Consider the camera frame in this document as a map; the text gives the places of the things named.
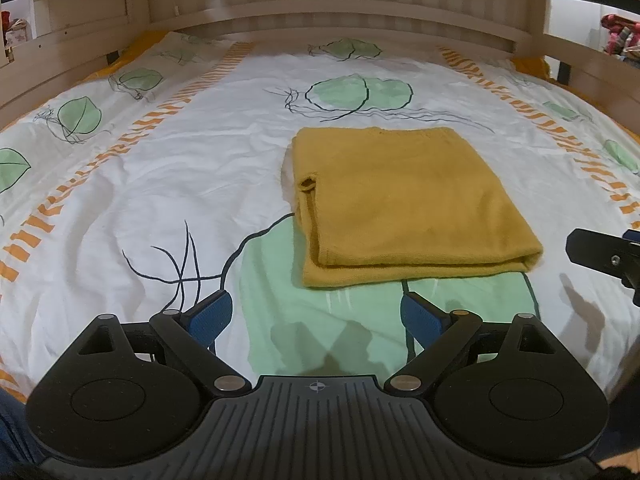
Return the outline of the mustard yellow knit sweater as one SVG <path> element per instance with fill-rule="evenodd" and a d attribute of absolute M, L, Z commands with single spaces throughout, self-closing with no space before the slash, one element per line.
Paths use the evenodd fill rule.
<path fill-rule="evenodd" d="M 542 245 L 450 128 L 303 128 L 292 142 L 313 288 L 527 272 Z"/>

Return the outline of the pile of red clothes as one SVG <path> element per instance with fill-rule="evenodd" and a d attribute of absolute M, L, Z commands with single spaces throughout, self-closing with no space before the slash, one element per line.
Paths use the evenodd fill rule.
<path fill-rule="evenodd" d="M 617 14 L 606 14 L 601 18 L 601 26 L 608 32 L 608 40 L 603 48 L 606 54 L 639 61 L 638 21 Z"/>

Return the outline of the white leaf-print duvet cover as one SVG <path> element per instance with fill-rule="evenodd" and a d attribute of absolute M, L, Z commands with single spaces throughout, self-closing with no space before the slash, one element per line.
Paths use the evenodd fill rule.
<path fill-rule="evenodd" d="M 328 289 L 303 282 L 292 142 L 319 128 L 357 159 L 362 128 L 454 129 L 544 252 L 525 273 Z M 1 135 L 1 385 L 26 396 L 97 315 L 124 322 L 232 302 L 214 348 L 249 378 L 372 374 L 418 346 L 400 297 L 488 321 L 538 315 L 608 394 L 639 368 L 639 311 L 565 255 L 577 228 L 639 224 L 639 147 L 519 60 L 344 38 L 232 44 L 168 32 Z"/>

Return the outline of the orange bed sheet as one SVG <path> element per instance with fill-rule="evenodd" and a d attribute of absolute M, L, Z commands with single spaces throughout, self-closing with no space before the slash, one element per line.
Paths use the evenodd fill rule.
<path fill-rule="evenodd" d="M 551 68 L 543 56 L 524 56 L 524 58 L 511 58 L 514 70 L 521 74 L 533 76 L 542 80 L 551 79 Z"/>

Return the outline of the light wooden bed frame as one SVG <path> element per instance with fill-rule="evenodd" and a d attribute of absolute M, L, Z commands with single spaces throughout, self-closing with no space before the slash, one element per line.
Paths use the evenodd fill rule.
<path fill-rule="evenodd" d="M 4 124 L 114 61 L 148 29 L 250 38 L 368 30 L 466 52 L 552 58 L 564 84 L 639 127 L 639 72 L 551 28 L 575 30 L 590 3 L 630 13 L 639 0 L 1 0 L 32 38 L 1 50 Z"/>

